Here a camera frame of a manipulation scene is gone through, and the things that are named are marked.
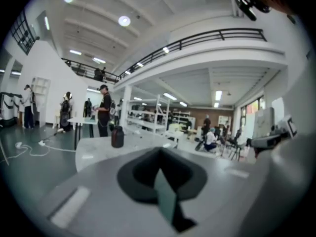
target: black railing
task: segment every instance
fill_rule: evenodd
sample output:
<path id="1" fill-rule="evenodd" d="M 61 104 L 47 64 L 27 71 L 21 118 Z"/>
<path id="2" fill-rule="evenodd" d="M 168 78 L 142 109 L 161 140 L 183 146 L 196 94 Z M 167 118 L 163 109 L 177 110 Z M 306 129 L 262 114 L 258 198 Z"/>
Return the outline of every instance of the black railing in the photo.
<path id="1" fill-rule="evenodd" d="M 119 80 L 119 77 L 117 75 L 114 75 L 110 72 L 100 70 L 98 68 L 95 68 L 93 66 L 89 66 L 83 63 L 79 63 L 76 61 L 68 60 L 62 58 L 65 63 L 71 67 L 71 69 L 81 77 L 87 77 L 94 80 L 102 81 L 104 83 L 116 83 Z"/>
<path id="2" fill-rule="evenodd" d="M 254 28 L 228 28 L 228 29 L 219 29 L 215 31 L 204 32 L 200 34 L 195 34 L 178 41 L 175 41 L 165 47 L 162 47 L 146 57 L 142 58 L 134 65 L 129 67 L 126 71 L 120 74 L 119 80 L 124 78 L 127 75 L 135 72 L 141 67 L 159 59 L 171 52 L 182 50 L 187 46 L 191 46 L 194 44 L 198 44 L 206 41 L 214 41 L 214 40 L 227 40 L 227 39 L 259 39 L 263 41 L 267 41 L 263 35 L 262 29 L 254 29 Z"/>
<path id="3" fill-rule="evenodd" d="M 20 48 L 26 53 L 29 54 L 35 40 L 35 31 L 33 33 L 29 27 L 29 24 L 26 20 L 25 11 L 23 10 L 19 16 L 14 21 L 11 27 L 11 33 Z"/>

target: brown wall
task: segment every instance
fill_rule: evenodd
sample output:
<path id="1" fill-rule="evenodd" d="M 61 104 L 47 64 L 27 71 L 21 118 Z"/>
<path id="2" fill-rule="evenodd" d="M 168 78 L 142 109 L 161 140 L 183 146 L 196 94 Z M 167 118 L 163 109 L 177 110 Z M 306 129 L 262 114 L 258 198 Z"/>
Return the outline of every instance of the brown wall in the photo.
<path id="1" fill-rule="evenodd" d="M 218 117 L 219 116 L 228 116 L 232 118 L 231 125 L 233 126 L 233 117 L 234 117 L 234 111 L 225 111 L 225 110 L 211 110 L 211 109 L 191 109 L 191 108 L 176 108 L 177 112 L 191 112 L 191 116 L 196 118 L 196 125 L 195 129 L 197 129 L 198 126 L 203 126 L 203 122 L 206 118 L 206 115 L 209 115 L 209 119 L 211 120 L 211 127 L 218 126 Z"/>

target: black t-shirt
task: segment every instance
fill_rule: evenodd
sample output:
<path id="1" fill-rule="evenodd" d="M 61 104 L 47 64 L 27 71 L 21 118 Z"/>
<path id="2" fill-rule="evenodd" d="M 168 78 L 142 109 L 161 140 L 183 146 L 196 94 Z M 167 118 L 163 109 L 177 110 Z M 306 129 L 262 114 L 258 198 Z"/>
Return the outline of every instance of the black t-shirt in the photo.
<path id="1" fill-rule="evenodd" d="M 208 118 L 206 118 L 205 120 L 204 120 L 204 124 L 205 124 L 205 129 L 209 129 L 209 127 L 211 126 L 211 121 L 208 119 Z"/>
<path id="2" fill-rule="evenodd" d="M 109 119 L 110 118 L 110 107 L 111 107 L 111 96 L 109 93 L 106 93 L 103 96 L 103 99 L 101 101 L 100 107 L 103 107 L 105 109 L 108 109 L 107 112 L 99 111 L 98 112 L 98 119 Z"/>

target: white shirt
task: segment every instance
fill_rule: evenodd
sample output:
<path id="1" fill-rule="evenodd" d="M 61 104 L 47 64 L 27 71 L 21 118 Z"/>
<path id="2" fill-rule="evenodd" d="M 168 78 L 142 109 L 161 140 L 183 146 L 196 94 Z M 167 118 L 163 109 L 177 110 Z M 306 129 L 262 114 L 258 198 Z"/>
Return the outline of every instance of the white shirt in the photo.
<path id="1" fill-rule="evenodd" d="M 32 91 L 30 88 L 27 88 L 22 93 L 22 103 L 24 107 L 31 106 Z"/>
<path id="2" fill-rule="evenodd" d="M 206 144 L 207 145 L 210 145 L 210 144 L 216 142 L 216 137 L 215 137 L 214 133 L 208 132 L 206 137 L 207 137 L 207 139 L 206 139 Z"/>

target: cap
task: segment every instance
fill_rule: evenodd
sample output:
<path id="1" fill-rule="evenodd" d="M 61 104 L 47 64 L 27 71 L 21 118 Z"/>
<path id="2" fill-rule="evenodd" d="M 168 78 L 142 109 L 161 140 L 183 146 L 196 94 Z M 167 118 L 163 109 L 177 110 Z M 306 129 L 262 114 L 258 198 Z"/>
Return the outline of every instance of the cap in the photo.
<path id="1" fill-rule="evenodd" d="M 100 90 L 102 90 L 102 89 L 104 89 L 104 88 L 106 88 L 106 90 L 109 90 L 108 87 L 107 87 L 105 84 L 103 84 L 103 85 L 100 86 Z"/>

